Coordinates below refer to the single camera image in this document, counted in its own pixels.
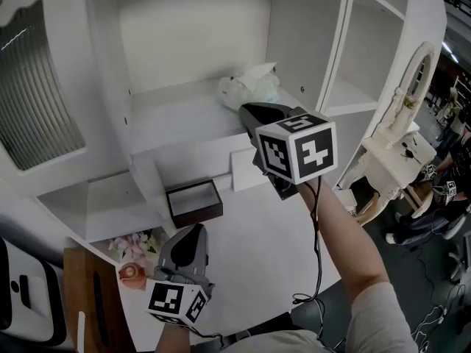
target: grey sleeve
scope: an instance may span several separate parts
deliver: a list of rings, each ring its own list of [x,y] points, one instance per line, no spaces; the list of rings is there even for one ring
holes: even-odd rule
[[[347,353],[417,353],[411,329],[388,282],[360,293],[352,305]]]

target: red object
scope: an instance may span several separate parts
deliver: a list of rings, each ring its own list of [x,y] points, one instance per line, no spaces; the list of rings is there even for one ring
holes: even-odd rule
[[[131,289],[146,290],[146,272],[135,263],[128,263],[119,271],[120,281]]]

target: small tray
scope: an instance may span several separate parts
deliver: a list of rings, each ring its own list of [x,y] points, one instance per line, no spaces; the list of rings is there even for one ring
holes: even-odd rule
[[[222,200],[213,180],[166,192],[170,215],[176,228],[221,217]]]

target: forearm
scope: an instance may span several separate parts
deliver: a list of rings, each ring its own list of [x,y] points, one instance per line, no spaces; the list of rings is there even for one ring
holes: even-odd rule
[[[190,353],[190,332],[167,323],[155,353]]]
[[[309,182],[317,190],[317,180]],[[311,190],[298,186],[309,210],[314,207]],[[388,282],[381,256],[369,235],[345,210],[330,187],[323,183],[318,205],[319,231],[340,273],[351,302],[363,290]]]
[[[463,202],[464,200],[468,200],[464,192],[457,193],[453,198],[454,202]]]
[[[442,163],[440,163],[439,167],[436,168],[436,172],[438,174],[444,173],[446,172],[446,170],[448,170],[451,167],[452,164],[453,164],[453,158],[450,155],[448,155],[445,158],[445,160]]]

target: white cabinet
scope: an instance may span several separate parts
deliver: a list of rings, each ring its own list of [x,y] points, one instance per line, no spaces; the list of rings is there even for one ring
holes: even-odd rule
[[[171,234],[165,189],[250,147],[218,79],[275,61],[281,104],[337,122],[334,186],[397,72],[408,1],[1,0],[0,177],[81,243]]]

